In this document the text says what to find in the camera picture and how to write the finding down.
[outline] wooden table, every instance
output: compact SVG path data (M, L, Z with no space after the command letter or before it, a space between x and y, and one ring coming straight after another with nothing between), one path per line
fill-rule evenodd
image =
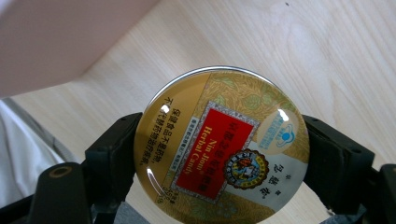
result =
M116 119L143 111L171 79L209 65L239 66L272 80L302 113L370 148L378 169L396 162L395 40L391 0L162 0L82 77L13 99L83 158ZM137 179L128 202L151 223L175 223ZM267 223L327 217L302 185Z

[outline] round tin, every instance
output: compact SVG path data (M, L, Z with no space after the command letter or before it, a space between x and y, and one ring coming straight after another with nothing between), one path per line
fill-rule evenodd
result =
M163 87L137 127L134 164L146 193L185 223L257 223L303 182L304 120L269 80L245 69L191 71Z

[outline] white fabric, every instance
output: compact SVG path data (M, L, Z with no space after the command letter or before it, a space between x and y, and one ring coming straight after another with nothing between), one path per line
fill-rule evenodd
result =
M0 208L35 193L38 176L64 162L0 101Z

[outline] black holder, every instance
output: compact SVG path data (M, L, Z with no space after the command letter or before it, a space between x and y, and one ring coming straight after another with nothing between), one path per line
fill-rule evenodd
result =
M0 209L2 223L28 217L28 223L113 223L133 184L134 134L142 113L116 121L85 152L82 164L50 167L38 179L34 196ZM375 154L326 123L308 116L310 157L304 182L335 214L366 213L359 223L396 223L396 165L378 172Z

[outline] tin lid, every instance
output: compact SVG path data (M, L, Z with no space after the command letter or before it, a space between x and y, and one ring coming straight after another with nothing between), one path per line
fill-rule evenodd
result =
M256 223L303 182L304 120L269 80L207 67L170 82L137 127L134 164L150 199L186 222Z

